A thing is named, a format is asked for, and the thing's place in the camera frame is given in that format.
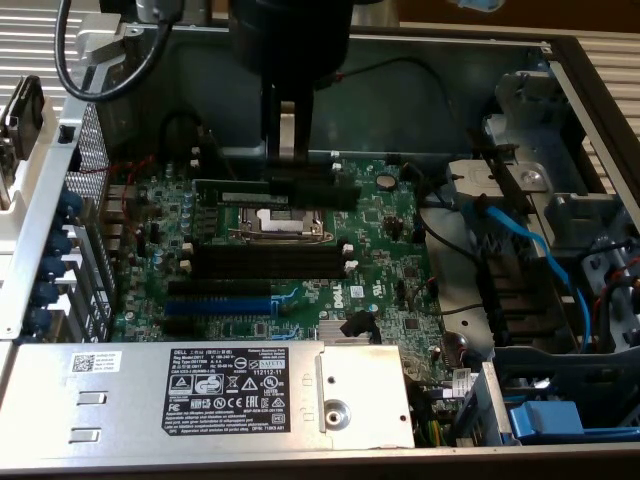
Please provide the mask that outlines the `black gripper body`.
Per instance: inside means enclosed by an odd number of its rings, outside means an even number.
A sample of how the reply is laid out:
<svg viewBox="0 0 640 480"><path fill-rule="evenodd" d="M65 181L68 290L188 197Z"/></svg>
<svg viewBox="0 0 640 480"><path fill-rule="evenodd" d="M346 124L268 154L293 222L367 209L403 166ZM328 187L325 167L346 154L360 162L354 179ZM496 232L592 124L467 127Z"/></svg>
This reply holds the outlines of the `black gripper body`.
<svg viewBox="0 0 640 480"><path fill-rule="evenodd" d="M231 1L236 59L275 85L312 84L334 73L348 51L348 1Z"/></svg>

